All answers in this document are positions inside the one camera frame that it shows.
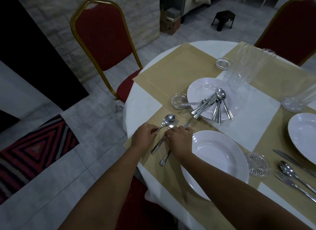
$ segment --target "white plate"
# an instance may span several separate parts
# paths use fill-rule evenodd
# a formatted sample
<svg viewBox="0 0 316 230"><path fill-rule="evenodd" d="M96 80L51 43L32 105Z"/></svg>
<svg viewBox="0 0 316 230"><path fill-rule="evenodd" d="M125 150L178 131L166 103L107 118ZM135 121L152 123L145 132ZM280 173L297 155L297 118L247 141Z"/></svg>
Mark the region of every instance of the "white plate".
<svg viewBox="0 0 316 230"><path fill-rule="evenodd" d="M205 77L195 80L188 88L187 91L187 98L188 102L201 102L205 98L209 98L217 88L223 88L226 93L225 103L227 104L229 110L231 111L232 115L236 112L239 106L239 95L237 92L232 89L227 82L223 80ZM199 105L192 105L193 109L199 107ZM207 119L212 119L213 112L215 110L216 103L202 112L201 116ZM224 104L221 104L221 117L222 120L228 119L228 115L226 113Z"/></svg>
<svg viewBox="0 0 316 230"><path fill-rule="evenodd" d="M205 162L248 183L248 164L239 146L226 135L216 131L200 131L193 134L192 152ZM201 197L210 200L198 183L181 166L185 180Z"/></svg>
<svg viewBox="0 0 316 230"><path fill-rule="evenodd" d="M316 164L316 115L294 115L288 124L289 135L295 147L312 163Z"/></svg>

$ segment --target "white tablecloth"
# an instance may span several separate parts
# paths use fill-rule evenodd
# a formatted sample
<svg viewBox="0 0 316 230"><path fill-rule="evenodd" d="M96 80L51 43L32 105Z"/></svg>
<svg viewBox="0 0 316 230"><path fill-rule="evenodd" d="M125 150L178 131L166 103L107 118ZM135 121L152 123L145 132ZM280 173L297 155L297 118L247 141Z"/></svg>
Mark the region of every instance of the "white tablecloth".
<svg viewBox="0 0 316 230"><path fill-rule="evenodd" d="M220 58L233 49L238 43L210 40L198 41L190 44L214 58ZM176 48L177 47L171 48L158 55L147 64L141 72L167 56ZM220 74L217 78L221 79L223 74ZM238 112L237 115L234 115L234 121L223 121L223 124L221 125L213 122L210 122L210 124L241 144L247 150L253 151L279 108L280 103L250 85L246 86L242 91L245 91L245 94L247 94L247 98L244 100L244 104L246 104L247 108L244 108L242 111ZM316 102L309 106L316 109ZM128 138L130 138L136 129L153 116L161 107L162 105L157 100L138 84L134 83L125 103L123 115L123 125L124 129L127 131ZM138 164L138 168L148 186L148 191L145 195L146 199L160 204L163 208L182 221L189 229L204 229L201 224L199 224L140 163ZM259 185L258 191L286 208L311 228L316 229L314 224L263 183Z"/></svg>

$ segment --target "person's right hand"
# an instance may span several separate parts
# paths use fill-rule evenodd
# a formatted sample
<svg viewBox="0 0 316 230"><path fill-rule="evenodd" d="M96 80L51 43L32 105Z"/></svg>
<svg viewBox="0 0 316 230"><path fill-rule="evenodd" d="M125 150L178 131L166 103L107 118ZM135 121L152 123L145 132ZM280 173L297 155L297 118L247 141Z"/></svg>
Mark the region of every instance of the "person's right hand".
<svg viewBox="0 0 316 230"><path fill-rule="evenodd" d="M164 140L178 161L189 157L192 153L192 128L173 127L165 132Z"/></svg>

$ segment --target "forearm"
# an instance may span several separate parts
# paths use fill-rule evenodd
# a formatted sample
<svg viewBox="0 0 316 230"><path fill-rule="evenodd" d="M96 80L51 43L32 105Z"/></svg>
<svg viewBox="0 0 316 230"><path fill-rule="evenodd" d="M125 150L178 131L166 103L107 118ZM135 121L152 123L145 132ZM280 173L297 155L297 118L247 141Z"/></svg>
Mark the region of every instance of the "forearm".
<svg viewBox="0 0 316 230"><path fill-rule="evenodd" d="M194 154L180 162L236 229L310 229L250 185Z"/></svg>
<svg viewBox="0 0 316 230"><path fill-rule="evenodd" d="M86 192L59 229L115 229L140 157L140 151L129 148Z"/></svg>

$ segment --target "brick wall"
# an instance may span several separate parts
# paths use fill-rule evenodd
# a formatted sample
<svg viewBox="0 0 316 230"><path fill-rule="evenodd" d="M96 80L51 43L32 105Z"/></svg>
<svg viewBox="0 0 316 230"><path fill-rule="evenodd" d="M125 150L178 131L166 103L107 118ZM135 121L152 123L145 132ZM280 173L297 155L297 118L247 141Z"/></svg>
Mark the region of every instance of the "brick wall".
<svg viewBox="0 0 316 230"><path fill-rule="evenodd" d="M84 0L19 1L82 83L98 74L69 26L72 14ZM112 1L122 8L136 49L159 37L159 0Z"/></svg>

